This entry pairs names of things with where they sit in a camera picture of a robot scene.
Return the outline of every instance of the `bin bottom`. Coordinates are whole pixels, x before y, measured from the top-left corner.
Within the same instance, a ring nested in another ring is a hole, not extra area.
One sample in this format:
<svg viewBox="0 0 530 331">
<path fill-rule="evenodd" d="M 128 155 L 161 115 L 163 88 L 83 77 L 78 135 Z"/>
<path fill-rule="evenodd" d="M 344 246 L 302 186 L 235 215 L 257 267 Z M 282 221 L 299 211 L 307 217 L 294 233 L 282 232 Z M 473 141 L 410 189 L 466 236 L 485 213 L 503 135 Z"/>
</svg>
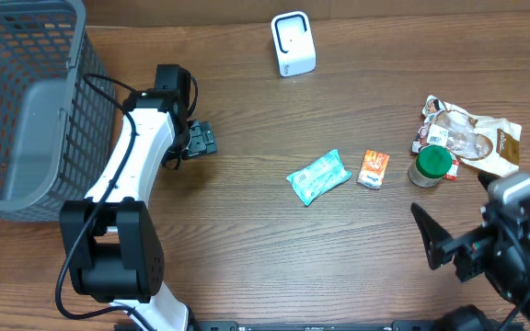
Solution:
<svg viewBox="0 0 530 331">
<path fill-rule="evenodd" d="M 66 81 L 62 78 L 34 83 L 27 89 L 20 110 L 3 200 L 25 197 L 42 184 L 53 164 L 58 143 L 59 109 Z"/>
</svg>

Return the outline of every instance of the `white plastic piece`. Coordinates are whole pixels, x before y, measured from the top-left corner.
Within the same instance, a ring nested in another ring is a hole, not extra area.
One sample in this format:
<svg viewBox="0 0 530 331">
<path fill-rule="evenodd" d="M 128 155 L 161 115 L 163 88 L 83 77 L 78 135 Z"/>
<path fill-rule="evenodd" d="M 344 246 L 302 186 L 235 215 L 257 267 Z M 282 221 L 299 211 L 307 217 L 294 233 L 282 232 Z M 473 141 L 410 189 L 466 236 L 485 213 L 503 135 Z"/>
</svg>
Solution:
<svg viewBox="0 0 530 331">
<path fill-rule="evenodd" d="M 148 206 L 158 166 L 173 143 L 175 130 L 171 116 L 156 108 L 136 108 L 130 115 L 136 124 L 138 135 L 134 140 L 128 162 L 120 174 L 116 187 L 109 194 L 107 202 L 121 202 L 124 198 L 131 197 L 136 201 L 144 201 Z M 130 122 L 124 118 L 120 139 L 109 158 L 108 165 L 98 182 L 88 191 L 86 198 L 93 198 L 94 202 L 101 199 L 121 159 L 126 154 L 131 133 Z"/>
<path fill-rule="evenodd" d="M 317 55 L 308 16 L 301 12 L 281 14 L 271 22 L 273 43 L 284 77 L 311 72 L 317 66 Z"/>
<path fill-rule="evenodd" d="M 175 299 L 165 282 L 161 284 L 158 293 L 151 297 L 149 303 L 140 303 L 137 300 L 115 300 L 109 304 L 112 306 L 127 305 L 136 309 L 157 331 L 186 331 L 188 328 L 188 307 Z M 133 315 L 130 315 L 130 318 L 146 330 Z"/>
</svg>

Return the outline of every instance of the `wooden tabletop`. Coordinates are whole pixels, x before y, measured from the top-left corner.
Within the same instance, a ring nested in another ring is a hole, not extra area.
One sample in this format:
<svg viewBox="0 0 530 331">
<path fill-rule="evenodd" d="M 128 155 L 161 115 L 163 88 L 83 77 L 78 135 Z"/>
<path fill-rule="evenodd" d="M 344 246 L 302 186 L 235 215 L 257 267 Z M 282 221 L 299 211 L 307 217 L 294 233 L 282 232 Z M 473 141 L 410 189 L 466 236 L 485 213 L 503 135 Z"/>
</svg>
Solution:
<svg viewBox="0 0 530 331">
<path fill-rule="evenodd" d="M 456 182 L 423 189 L 407 168 L 433 94 L 521 124 L 530 172 L 530 13 L 320 21 L 312 31 L 316 70 L 283 79 L 269 24 L 89 31 L 110 75 L 136 88 L 153 85 L 157 64 L 190 70 L 194 116 L 213 125 L 218 154 L 161 169 L 153 187 L 165 282 L 204 320 L 390 322 L 470 303 L 501 320 L 512 307 L 483 276 L 462 285 L 453 265 L 429 269 L 409 212 L 417 201 L 453 235 L 473 229 L 487 201 L 477 172 L 462 166 Z M 304 207 L 286 176 L 335 148 L 354 175 L 366 150 L 389 154 L 384 185 L 353 177 Z M 126 319 L 64 319 L 53 299 L 63 258 L 58 223 L 0 221 L 0 330 L 109 330 Z M 63 297 L 74 312 L 101 306 L 68 281 Z"/>
</svg>

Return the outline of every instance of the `brown and white package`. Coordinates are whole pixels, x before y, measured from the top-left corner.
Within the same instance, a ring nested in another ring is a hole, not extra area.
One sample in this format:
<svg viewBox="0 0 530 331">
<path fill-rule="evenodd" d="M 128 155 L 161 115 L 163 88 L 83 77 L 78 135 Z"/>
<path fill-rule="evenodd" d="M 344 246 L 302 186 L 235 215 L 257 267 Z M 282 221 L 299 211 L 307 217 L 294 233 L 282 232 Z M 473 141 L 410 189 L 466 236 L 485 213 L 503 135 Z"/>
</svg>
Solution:
<svg viewBox="0 0 530 331">
<path fill-rule="evenodd" d="M 465 109 L 429 96 L 422 109 L 426 117 L 412 143 L 412 152 L 438 144 L 464 164 L 506 176 L 519 169 L 522 127 L 507 119 L 476 116 Z"/>
</svg>

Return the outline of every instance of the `plastic bag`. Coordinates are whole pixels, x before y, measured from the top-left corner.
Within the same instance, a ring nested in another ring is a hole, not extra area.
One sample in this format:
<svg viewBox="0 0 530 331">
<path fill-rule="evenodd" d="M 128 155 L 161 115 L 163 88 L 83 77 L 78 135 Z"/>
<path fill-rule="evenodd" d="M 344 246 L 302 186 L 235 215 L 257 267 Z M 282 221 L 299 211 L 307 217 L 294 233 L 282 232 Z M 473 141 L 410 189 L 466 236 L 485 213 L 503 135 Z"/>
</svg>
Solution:
<svg viewBox="0 0 530 331">
<path fill-rule="evenodd" d="M 317 159 L 312 165 L 296 171 L 286 179 L 292 184 L 295 194 L 308 206 L 322 194 L 351 178 L 345 170 L 339 151 L 332 150 Z"/>
<path fill-rule="evenodd" d="M 492 174 L 506 176 L 519 169 L 520 125 L 472 115 L 434 96 L 427 98 L 422 114 L 426 119 L 412 143 L 413 153 L 437 144 L 461 162 Z"/>
</svg>

